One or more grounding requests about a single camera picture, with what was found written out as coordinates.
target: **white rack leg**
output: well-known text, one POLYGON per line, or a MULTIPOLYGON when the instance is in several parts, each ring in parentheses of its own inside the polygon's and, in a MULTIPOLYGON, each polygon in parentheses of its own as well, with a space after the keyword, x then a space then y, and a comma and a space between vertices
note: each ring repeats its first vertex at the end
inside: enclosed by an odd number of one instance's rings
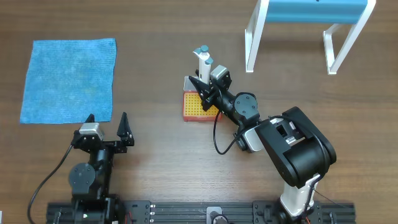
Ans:
POLYGON ((257 51, 261 40, 262 29, 266 22, 269 0, 258 0, 251 15, 248 27, 244 30, 244 48, 246 72, 253 72, 257 51))
POLYGON ((326 65, 329 75, 336 75, 338 68, 372 14, 375 4, 376 0, 368 0, 368 5, 359 18, 358 23, 351 26, 348 36, 336 58, 333 52, 331 35, 341 27, 341 24, 334 24, 328 30, 323 31, 323 43, 325 44, 326 65))

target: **yellow grid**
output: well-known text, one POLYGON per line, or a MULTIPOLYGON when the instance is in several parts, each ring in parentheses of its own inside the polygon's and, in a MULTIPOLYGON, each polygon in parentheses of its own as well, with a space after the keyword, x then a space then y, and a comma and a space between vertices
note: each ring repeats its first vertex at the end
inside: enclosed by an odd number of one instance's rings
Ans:
POLYGON ((198 93, 185 93, 184 94, 184 116, 208 116, 215 117, 218 109, 211 106, 210 109, 204 111, 201 107, 201 99, 198 93))

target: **wooden table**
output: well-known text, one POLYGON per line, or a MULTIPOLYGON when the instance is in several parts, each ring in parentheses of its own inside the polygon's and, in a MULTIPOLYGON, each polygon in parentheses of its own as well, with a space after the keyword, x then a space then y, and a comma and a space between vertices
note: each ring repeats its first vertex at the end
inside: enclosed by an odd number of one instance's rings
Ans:
MULTIPOLYGON (((229 68, 230 90, 253 92, 262 117, 300 107, 336 149, 338 161, 318 185, 356 204, 358 223, 396 223, 398 211, 398 1, 383 0, 336 76, 326 74, 322 31, 328 25, 268 24, 256 69, 244 72, 244 28, 256 0, 0 1, 0 210, 3 223, 27 223, 33 191, 58 164, 79 124, 19 124, 33 40, 116 38, 114 110, 102 124, 116 138, 123 111, 136 146, 117 155, 111 191, 125 200, 250 202, 275 200, 283 181, 264 152, 234 146, 215 152, 212 123, 184 123, 185 75, 192 50, 210 47, 229 68)), ((345 33, 333 36, 336 47, 345 33)), ((218 125, 220 148, 232 122, 218 125)), ((88 154, 73 150, 40 191, 32 214, 68 201, 69 170, 88 154)))

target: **white bottle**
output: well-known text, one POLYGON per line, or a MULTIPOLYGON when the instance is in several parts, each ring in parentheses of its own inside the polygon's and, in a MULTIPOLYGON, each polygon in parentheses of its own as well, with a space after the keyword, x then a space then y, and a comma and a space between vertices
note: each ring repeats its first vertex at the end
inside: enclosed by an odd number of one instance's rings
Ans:
POLYGON ((210 57, 209 47, 202 45, 197 48, 193 53, 199 58, 199 79, 203 83, 209 84, 211 64, 214 60, 210 57))

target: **blue towel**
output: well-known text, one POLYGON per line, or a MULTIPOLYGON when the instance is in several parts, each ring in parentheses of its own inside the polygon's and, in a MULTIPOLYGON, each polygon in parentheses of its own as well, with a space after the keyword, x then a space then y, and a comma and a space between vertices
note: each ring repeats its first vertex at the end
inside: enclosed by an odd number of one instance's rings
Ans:
POLYGON ((110 121, 115 60, 115 39, 34 41, 20 122, 110 121))

